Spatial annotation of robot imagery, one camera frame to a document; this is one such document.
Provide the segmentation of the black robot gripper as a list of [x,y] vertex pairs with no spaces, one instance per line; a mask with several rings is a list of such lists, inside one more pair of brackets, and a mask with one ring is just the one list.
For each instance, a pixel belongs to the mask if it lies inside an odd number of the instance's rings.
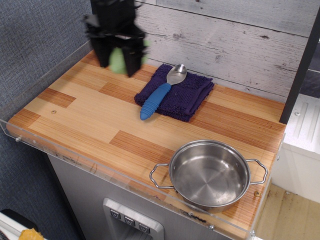
[[[98,16],[83,17],[86,34],[102,68],[110,65],[110,56],[119,39],[144,40],[146,34],[135,24],[136,10],[144,1],[100,0]],[[126,74],[132,77],[143,65],[146,57],[145,42],[122,47]]]

